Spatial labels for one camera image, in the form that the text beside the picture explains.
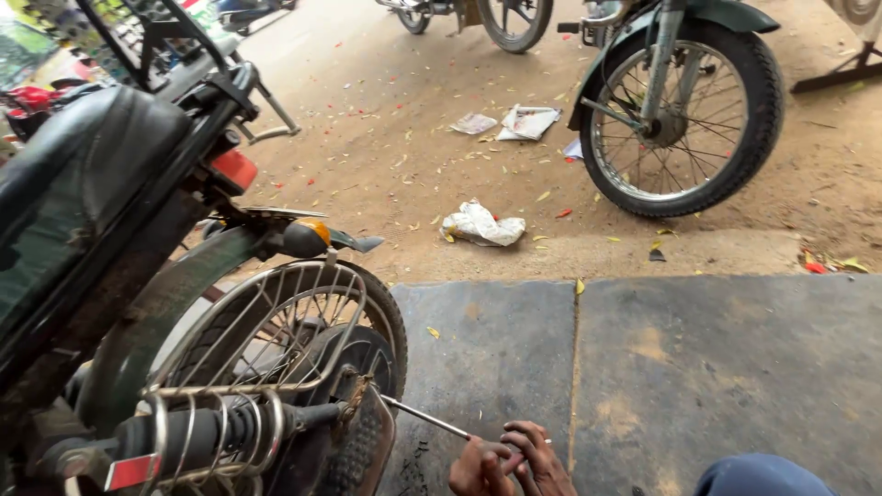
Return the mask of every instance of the motorcycle tire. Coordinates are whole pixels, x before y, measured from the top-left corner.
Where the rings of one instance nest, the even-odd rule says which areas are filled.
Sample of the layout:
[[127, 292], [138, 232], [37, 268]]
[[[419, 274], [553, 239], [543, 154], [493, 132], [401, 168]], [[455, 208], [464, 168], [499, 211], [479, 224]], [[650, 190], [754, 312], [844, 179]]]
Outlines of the motorcycle tire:
[[533, 19], [533, 22], [530, 23], [528, 30], [516, 38], [509, 37], [507, 33], [504, 33], [494, 19], [490, 2], [497, 1], [499, 0], [477, 0], [478, 12], [481, 14], [481, 22], [484, 24], [484, 30], [487, 31], [490, 39], [493, 40], [499, 48], [508, 53], [526, 53], [527, 50], [531, 49], [542, 39], [545, 30], [548, 29], [549, 22], [551, 21], [551, 11], [554, 9], [554, 0], [534, 0], [537, 2], [536, 17]]
[[413, 19], [410, 17], [410, 12], [395, 9], [395, 13], [398, 14], [398, 19], [401, 21], [401, 24], [403, 24], [411, 34], [423, 34], [426, 28], [429, 27], [429, 21], [431, 18], [423, 16], [422, 14], [418, 14], [420, 16], [419, 19]]
[[[376, 330], [392, 345], [392, 353], [395, 356], [395, 362], [398, 367], [397, 390], [394, 394], [396, 398], [401, 399], [401, 396], [404, 394], [405, 380], [407, 379], [407, 335], [405, 334], [401, 310], [398, 308], [398, 304], [395, 303], [395, 298], [392, 297], [389, 289], [374, 274], [346, 261], [338, 261], [337, 263], [351, 268], [364, 280], [368, 298], [364, 306], [364, 313], [371, 322], [378, 322], [384, 319], [388, 325], [387, 329]], [[315, 281], [318, 274], [309, 271], [317, 271], [317, 269], [311, 268], [306, 270], [307, 272], [303, 274], [303, 281]], [[346, 277], [346, 274], [340, 273], [340, 278], [336, 282], [338, 287], [346, 288], [349, 285], [350, 280]], [[334, 285], [334, 276], [335, 271], [325, 270], [318, 279], [317, 286]], [[258, 308], [258, 305], [255, 304], [236, 322], [231, 332], [224, 336], [224, 339], [221, 339], [227, 327], [239, 318], [240, 313], [245, 311], [252, 298], [254, 298], [254, 293], [245, 291], [239, 297], [230, 301], [227, 307], [204, 327], [205, 330], [196, 338], [177, 365], [178, 374], [169, 378], [171, 386], [181, 386], [180, 378], [187, 377], [198, 365], [202, 357], [217, 342], [216, 348], [209, 355], [209, 358], [193, 373], [188, 383], [183, 384], [183, 386], [203, 386], [208, 384], [208, 381], [211, 380], [214, 374], [239, 350], [243, 340], [249, 339], [251, 331], [265, 317], [265, 309]]]
[[[715, 23], [687, 19], [678, 40], [695, 41], [718, 50], [738, 71], [747, 95], [744, 135], [730, 161], [694, 192], [674, 199], [639, 199], [620, 190], [603, 172], [594, 154], [592, 122], [596, 110], [586, 108], [579, 140], [585, 168], [597, 188], [617, 206], [644, 217], [678, 217], [717, 205], [741, 189], [772, 153], [784, 123], [784, 95], [781, 68], [772, 51], [754, 33], [734, 33]], [[646, 31], [612, 49], [605, 62], [609, 76], [630, 57], [646, 48]], [[604, 89], [602, 78], [594, 78], [584, 94], [597, 101]]]

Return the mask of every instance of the metal stand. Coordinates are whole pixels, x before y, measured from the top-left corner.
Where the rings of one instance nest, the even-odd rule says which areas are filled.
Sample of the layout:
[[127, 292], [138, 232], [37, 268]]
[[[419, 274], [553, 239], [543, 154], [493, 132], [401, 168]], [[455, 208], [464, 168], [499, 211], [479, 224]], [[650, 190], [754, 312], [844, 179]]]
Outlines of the metal stand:
[[[823, 76], [798, 81], [793, 85], [790, 92], [792, 94], [809, 93], [830, 86], [854, 83], [863, 79], [882, 76], [882, 62], [867, 64], [870, 55], [882, 57], [882, 52], [877, 50], [875, 45], [876, 43], [873, 41], [866, 41], [860, 53], [839, 64], [835, 69]], [[852, 63], [855, 64], [854, 68], [845, 71], [842, 69]]]
[[[239, 55], [239, 52], [233, 52], [230, 55], [230, 58], [233, 59], [234, 62], [242, 62], [242, 56]], [[234, 119], [233, 125], [239, 132], [248, 140], [249, 145], [253, 145], [258, 141], [262, 141], [264, 139], [275, 138], [277, 136], [294, 136], [298, 132], [300, 132], [301, 127], [294, 123], [294, 120], [291, 119], [291, 116], [285, 111], [284, 108], [279, 104], [279, 101], [275, 99], [270, 90], [266, 89], [264, 86], [264, 81], [261, 79], [258, 81], [258, 91], [264, 97], [264, 99], [270, 104], [270, 107], [273, 108], [276, 115], [279, 116], [281, 122], [285, 123], [285, 126], [277, 127], [274, 129], [270, 129], [264, 132], [261, 132], [257, 135], [252, 133], [247, 127], [245, 127], [245, 123], [241, 119]]]

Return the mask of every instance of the green motorcycle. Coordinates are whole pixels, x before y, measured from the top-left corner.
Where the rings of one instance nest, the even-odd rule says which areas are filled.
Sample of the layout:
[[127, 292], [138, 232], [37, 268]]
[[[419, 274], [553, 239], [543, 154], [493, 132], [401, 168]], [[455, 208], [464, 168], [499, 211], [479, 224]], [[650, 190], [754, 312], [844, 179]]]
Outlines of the green motorcycle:
[[757, 36], [780, 25], [737, 0], [606, 4], [615, 10], [600, 5], [557, 27], [601, 48], [568, 124], [588, 174], [634, 214], [717, 205], [759, 171], [781, 134], [781, 71]]

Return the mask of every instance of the red motorcycle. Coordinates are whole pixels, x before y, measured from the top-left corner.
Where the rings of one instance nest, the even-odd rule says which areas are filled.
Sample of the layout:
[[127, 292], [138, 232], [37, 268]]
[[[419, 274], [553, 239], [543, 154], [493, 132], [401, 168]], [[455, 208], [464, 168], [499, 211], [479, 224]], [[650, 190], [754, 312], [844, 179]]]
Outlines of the red motorcycle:
[[6, 108], [6, 121], [22, 143], [26, 143], [58, 110], [105, 87], [78, 78], [57, 79], [51, 86], [51, 90], [20, 86], [0, 91], [0, 106]]

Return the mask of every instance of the screwdriver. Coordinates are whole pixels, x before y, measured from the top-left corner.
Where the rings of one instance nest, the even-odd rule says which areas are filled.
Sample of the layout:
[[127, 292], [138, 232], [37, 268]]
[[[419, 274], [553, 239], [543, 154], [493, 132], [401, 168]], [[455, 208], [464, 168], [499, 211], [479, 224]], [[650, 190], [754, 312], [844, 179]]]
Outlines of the screwdriver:
[[[399, 402], [395, 398], [392, 398], [392, 397], [389, 397], [386, 395], [380, 395], [380, 398], [382, 398], [383, 401], [386, 402], [386, 404], [388, 404], [389, 406], [395, 407], [398, 410], [406, 411], [410, 415], [413, 415], [414, 417], [425, 420], [426, 422], [428, 422], [436, 427], [441, 427], [445, 431], [448, 431], [451, 434], [455, 434], [457, 436], [460, 436], [464, 440], [472, 439], [471, 434], [463, 431], [459, 427], [455, 427], [453, 425], [447, 424], [445, 421], [434, 418], [433, 416], [429, 415], [428, 413], [423, 413], [420, 410], [408, 407], [406, 404]], [[551, 444], [551, 440], [545, 440], [545, 444]], [[525, 458], [524, 458], [523, 453], [520, 453], [520, 452], [513, 453], [512, 457], [509, 458], [508, 460], [506, 460], [505, 463], [503, 463], [502, 473], [507, 476], [508, 474], [514, 472], [514, 469], [517, 468], [518, 465], [521, 465], [524, 462], [524, 460], [525, 460]]]

